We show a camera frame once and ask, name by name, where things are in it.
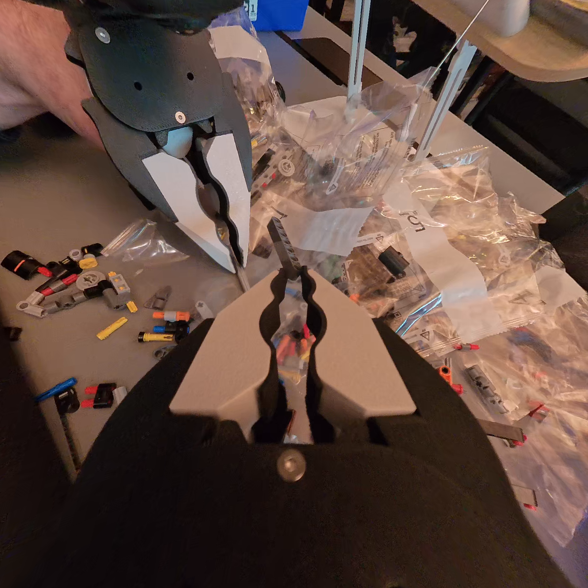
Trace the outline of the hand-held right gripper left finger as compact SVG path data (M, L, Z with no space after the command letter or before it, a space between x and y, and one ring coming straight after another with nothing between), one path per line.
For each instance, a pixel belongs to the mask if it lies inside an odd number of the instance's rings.
M281 325L288 276L276 270L213 320L170 410L237 422L247 439L279 443L292 412L272 337Z

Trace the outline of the dark lego beam with holes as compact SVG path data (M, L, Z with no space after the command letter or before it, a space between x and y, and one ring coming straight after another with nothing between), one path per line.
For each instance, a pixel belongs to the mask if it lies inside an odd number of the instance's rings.
M271 217L267 229L286 277L290 281L296 281L302 271L302 265L281 220L277 217Z

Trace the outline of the clear plastic bag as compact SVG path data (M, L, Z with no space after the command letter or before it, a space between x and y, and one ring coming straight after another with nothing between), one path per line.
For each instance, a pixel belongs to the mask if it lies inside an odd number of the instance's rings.
M324 144L320 179L330 202L372 206L401 171L432 103L438 69L429 67L401 84L379 82L346 104Z

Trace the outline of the black yellow lego connector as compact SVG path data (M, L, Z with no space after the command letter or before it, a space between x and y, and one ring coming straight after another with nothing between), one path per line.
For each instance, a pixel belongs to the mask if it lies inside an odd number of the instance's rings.
M104 246L97 242L90 245L82 246L81 259L78 261L78 265L82 270L88 270L96 268L99 265L98 259L102 256Z

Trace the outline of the yellow lego axle pin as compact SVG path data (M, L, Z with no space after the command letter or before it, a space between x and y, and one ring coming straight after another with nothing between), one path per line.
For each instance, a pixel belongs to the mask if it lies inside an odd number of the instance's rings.
M123 325L125 325L127 322L128 322L128 318L123 316L123 317L115 320L112 324L108 325L106 328L99 331L97 333L96 337L100 341L104 341L109 336L111 336L113 333L115 333L118 329L120 329Z

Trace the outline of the grey yellow lego connector assembly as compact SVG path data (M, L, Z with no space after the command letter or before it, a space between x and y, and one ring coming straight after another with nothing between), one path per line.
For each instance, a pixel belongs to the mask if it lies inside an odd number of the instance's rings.
M114 311L128 310L136 313L138 307L132 298L132 293L126 279L117 272L110 271L107 278L98 283L102 297L109 308Z

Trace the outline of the blue lego axle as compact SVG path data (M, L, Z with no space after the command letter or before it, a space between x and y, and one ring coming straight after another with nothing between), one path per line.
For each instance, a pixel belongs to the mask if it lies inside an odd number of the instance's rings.
M77 384L77 378L68 378L65 381L58 383L57 385L51 387L47 391L38 394L37 396L35 396L33 398L33 400L35 403L40 403L40 402L46 401L49 398L53 398L55 396L58 396L59 394L62 394L64 392L70 390L71 388L75 387L76 384Z

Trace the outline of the pile of clear lego bags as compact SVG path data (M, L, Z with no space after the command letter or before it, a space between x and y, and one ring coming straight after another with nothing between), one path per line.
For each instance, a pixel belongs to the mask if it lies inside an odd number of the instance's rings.
M278 217L302 264L343 292L342 267L368 216L394 183L406 183L433 220L446 226L450 244L481 270L506 318L504 332L454 349L478 350L509 380L510 394L528 405L549 453L553 499L548 514L534 519L567 546L587 520L587 293L565 271L554 247L536 235L536 225L545 220L521 207L513 194L496 192L489 150L481 146L416 163L407 159L372 206L330 202L320 179L321 156L346 105L327 107L324 116L317 108L284 107L244 9L209 30L211 47L242 100L254 165L269 158L268 170L276 173L268 187L254 178L249 261L262 275L277 268L266 225Z

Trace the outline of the person's left hand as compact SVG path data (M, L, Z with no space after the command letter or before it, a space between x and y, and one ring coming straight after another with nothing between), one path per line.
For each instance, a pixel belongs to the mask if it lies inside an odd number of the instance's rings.
M104 150L82 107L92 97L85 72L65 55L69 34L60 11L1 1L1 132L49 112Z

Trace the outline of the small clear bag of pins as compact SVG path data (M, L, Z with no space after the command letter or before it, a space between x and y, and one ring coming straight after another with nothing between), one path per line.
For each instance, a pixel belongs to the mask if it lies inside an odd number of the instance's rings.
M278 375L282 383L300 385L306 377L311 349L316 342L306 318L290 313L272 338Z

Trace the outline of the large clear bag white label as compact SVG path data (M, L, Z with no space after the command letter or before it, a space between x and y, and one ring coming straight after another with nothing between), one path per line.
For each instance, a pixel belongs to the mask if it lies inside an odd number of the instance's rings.
M422 356L504 332L506 318L481 270L450 244L406 183L396 182L368 216L342 267L339 287ZM388 246L410 265L395 279L378 261Z

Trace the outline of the blue plastic bin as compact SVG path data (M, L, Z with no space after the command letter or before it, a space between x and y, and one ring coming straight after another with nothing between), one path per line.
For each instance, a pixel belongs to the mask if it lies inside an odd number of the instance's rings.
M309 1L244 1L257 32L300 31Z

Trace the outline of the white slotted stand leg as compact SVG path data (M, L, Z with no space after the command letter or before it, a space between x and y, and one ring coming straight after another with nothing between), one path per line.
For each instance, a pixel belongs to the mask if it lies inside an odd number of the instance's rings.
M468 40L460 40L457 44L456 53L453 55L449 64L447 78L436 100L436 105L430 115L415 157L413 158L414 162L421 161L429 155L432 142L457 96L476 49L476 46Z
M355 1L348 75L348 94L344 111L345 121L348 123L351 122L354 116L353 112L359 106L362 93L364 54L366 50L370 9L371 1Z

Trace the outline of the black perforated pad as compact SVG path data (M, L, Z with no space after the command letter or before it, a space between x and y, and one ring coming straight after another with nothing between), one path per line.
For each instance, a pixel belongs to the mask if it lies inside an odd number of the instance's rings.
M28 587L58 534L70 477L1 317L1 587Z

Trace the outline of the white book stand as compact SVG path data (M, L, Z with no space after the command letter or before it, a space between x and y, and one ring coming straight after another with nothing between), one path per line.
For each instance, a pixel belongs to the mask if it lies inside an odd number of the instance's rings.
M497 34L510 38L522 31L530 17L530 1L497 1Z

